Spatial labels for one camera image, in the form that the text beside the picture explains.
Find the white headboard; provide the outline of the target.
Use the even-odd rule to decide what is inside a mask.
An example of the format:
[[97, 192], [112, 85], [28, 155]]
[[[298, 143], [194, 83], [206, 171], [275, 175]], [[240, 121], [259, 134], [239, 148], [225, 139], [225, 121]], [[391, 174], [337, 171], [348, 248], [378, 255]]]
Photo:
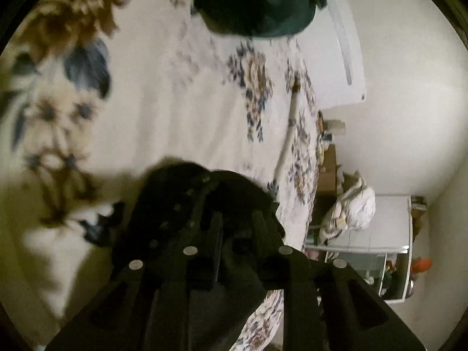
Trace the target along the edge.
[[319, 109], [365, 101], [362, 51], [348, 0], [328, 0], [297, 35]]

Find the white wardrobe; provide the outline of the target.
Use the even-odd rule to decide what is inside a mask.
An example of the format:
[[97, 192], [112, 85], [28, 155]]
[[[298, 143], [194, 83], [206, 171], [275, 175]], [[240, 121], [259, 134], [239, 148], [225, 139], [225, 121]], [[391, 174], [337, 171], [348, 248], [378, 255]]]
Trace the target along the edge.
[[412, 248], [417, 229], [416, 209], [424, 213], [424, 200], [406, 195], [377, 195], [376, 212], [368, 228], [344, 230], [321, 241], [318, 215], [314, 216], [305, 247], [324, 253], [326, 262], [342, 258], [387, 303], [403, 303], [412, 294]]

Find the chair with clothes pile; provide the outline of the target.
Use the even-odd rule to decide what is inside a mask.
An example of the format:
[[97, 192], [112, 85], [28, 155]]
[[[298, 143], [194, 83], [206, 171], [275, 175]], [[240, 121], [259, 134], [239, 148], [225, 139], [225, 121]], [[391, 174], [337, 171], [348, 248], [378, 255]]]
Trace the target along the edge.
[[343, 192], [327, 211], [318, 228], [320, 244], [339, 237], [346, 230], [364, 230], [376, 212], [376, 195], [357, 170], [343, 173]]

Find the floral bed cover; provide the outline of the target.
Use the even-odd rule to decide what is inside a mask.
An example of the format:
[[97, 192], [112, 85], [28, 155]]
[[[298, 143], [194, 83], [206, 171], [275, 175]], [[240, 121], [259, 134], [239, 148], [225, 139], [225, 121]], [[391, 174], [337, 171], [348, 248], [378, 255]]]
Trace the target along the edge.
[[1, 54], [1, 308], [43, 350], [108, 279], [86, 227], [163, 162], [257, 182], [301, 248], [316, 143], [296, 37], [217, 35], [192, 0], [40, 0]]

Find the black striped sweater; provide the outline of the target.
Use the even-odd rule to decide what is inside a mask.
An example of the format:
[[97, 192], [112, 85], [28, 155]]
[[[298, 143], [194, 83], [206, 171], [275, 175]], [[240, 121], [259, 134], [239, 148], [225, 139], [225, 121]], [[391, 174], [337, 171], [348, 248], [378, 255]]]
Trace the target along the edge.
[[87, 225], [112, 250], [109, 283], [81, 314], [81, 350], [229, 350], [276, 287], [285, 231], [254, 182], [183, 162], [153, 171], [125, 227]]

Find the brown cardboard box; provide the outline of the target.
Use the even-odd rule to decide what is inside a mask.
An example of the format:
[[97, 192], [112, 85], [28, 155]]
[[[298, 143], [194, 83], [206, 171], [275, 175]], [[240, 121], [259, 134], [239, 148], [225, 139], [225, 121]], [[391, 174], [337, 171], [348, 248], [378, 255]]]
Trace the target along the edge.
[[324, 152], [324, 161], [319, 169], [317, 193], [319, 195], [335, 196], [337, 187], [337, 161], [335, 145], [331, 144]]

